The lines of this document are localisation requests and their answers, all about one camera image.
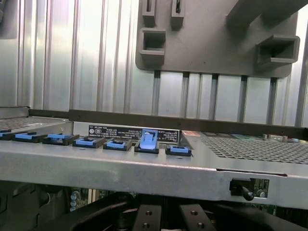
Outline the black open PC case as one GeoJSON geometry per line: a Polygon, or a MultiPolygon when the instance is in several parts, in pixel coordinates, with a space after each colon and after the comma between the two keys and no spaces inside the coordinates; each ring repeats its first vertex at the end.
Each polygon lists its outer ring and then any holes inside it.
{"type": "Polygon", "coordinates": [[[161,231],[187,231],[180,205],[194,204],[213,223],[212,207],[222,204],[308,231],[308,127],[0,106],[0,130],[9,129],[74,139],[68,146],[0,140],[0,231],[64,231],[75,187],[113,191],[99,200],[131,208],[161,206],[161,231]],[[144,128],[158,131],[159,154],[134,152],[144,128]],[[83,137],[133,143],[127,152],[72,145],[83,137]],[[192,156],[166,155],[169,145],[188,146],[192,156]],[[232,179],[250,178],[269,180],[267,198],[231,195],[232,179]]]}

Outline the blue card retention clip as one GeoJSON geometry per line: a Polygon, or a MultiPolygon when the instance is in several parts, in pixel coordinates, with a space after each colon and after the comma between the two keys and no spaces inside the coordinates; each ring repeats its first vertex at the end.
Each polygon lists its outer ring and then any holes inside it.
{"type": "Polygon", "coordinates": [[[105,138],[91,138],[91,137],[83,137],[73,141],[74,147],[82,147],[82,148],[94,148],[97,149],[103,145],[105,142],[105,138]]]}
{"type": "Polygon", "coordinates": [[[0,140],[5,140],[5,141],[8,141],[8,140],[11,140],[12,139],[12,131],[9,129],[9,130],[0,130],[0,140]]]}
{"type": "Polygon", "coordinates": [[[134,152],[159,154],[158,131],[153,129],[142,129],[141,138],[136,143],[134,152]]]}
{"type": "Polygon", "coordinates": [[[46,138],[43,139],[43,144],[52,144],[52,145],[62,145],[68,146],[72,143],[74,137],[72,135],[59,134],[48,134],[46,138]]]}
{"type": "Polygon", "coordinates": [[[192,151],[188,146],[169,145],[166,148],[166,155],[190,157],[192,156],[192,151]]]}
{"type": "Polygon", "coordinates": [[[25,133],[16,133],[14,134],[12,140],[19,142],[31,142],[39,143],[46,137],[46,135],[40,135],[36,132],[25,132],[25,133]]]}
{"type": "Polygon", "coordinates": [[[127,152],[131,148],[132,143],[130,139],[111,138],[103,144],[103,149],[127,152]]]}

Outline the green motherboard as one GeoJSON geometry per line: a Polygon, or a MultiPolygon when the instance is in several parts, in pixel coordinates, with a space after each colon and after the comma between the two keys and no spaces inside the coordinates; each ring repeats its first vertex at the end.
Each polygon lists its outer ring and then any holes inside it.
{"type": "MultiPolygon", "coordinates": [[[[267,179],[253,180],[255,181],[254,198],[267,198],[270,181],[267,179]]],[[[113,193],[113,191],[107,190],[85,189],[76,187],[72,188],[69,191],[69,211],[73,212],[81,207],[91,204],[113,193]]]]}

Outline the grey printed parts rack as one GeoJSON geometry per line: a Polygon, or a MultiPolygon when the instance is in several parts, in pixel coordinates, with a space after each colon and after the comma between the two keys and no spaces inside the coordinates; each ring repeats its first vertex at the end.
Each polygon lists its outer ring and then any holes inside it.
{"type": "Polygon", "coordinates": [[[139,0],[141,70],[283,78],[308,0],[139,0]]]}

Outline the black chassis switch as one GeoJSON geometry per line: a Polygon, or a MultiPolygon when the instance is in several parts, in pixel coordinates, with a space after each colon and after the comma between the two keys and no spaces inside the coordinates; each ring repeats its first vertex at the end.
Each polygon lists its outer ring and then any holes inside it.
{"type": "Polygon", "coordinates": [[[254,185],[253,179],[232,179],[229,190],[232,196],[242,196],[245,200],[252,201],[254,199],[254,185]]]}

